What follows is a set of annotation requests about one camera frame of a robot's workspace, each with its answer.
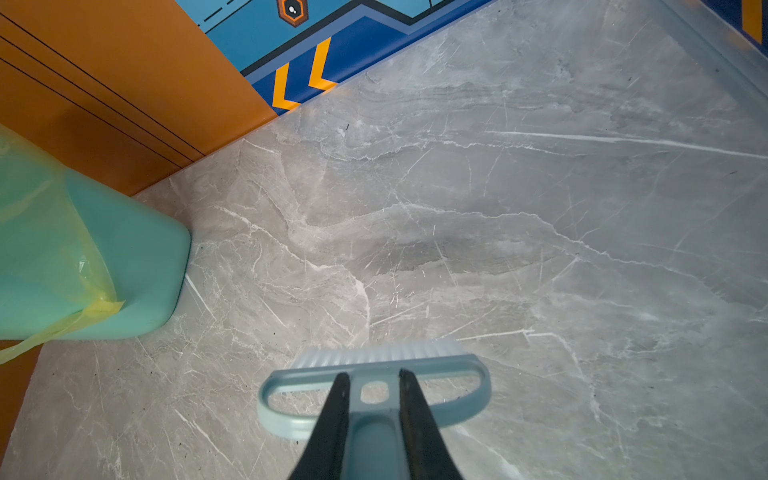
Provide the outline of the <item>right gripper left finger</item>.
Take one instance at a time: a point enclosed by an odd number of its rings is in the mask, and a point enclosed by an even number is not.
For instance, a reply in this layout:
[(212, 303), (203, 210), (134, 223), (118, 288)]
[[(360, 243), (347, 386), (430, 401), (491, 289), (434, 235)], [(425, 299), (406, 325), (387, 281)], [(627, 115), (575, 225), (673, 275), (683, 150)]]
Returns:
[(338, 480), (342, 476), (350, 420), (351, 381), (339, 373), (290, 480)]

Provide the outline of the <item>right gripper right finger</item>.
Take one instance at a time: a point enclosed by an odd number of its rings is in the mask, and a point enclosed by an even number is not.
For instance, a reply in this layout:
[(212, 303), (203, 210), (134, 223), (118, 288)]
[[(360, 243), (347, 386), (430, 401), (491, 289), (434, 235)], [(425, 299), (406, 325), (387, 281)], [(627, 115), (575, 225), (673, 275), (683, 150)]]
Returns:
[(411, 479), (462, 480), (415, 374), (399, 371), (400, 425)]

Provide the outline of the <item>grey-blue hand brush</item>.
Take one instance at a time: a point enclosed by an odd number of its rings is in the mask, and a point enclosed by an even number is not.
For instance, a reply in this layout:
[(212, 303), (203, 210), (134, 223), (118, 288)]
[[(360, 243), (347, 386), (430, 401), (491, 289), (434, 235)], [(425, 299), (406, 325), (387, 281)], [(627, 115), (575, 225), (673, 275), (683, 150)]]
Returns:
[(439, 430), (474, 417), (491, 399), (487, 367), (450, 338), (315, 349), (264, 381), (259, 421), (307, 445), (335, 377), (347, 373), (350, 420), (340, 479), (411, 479), (399, 418), (401, 369), (415, 374)]

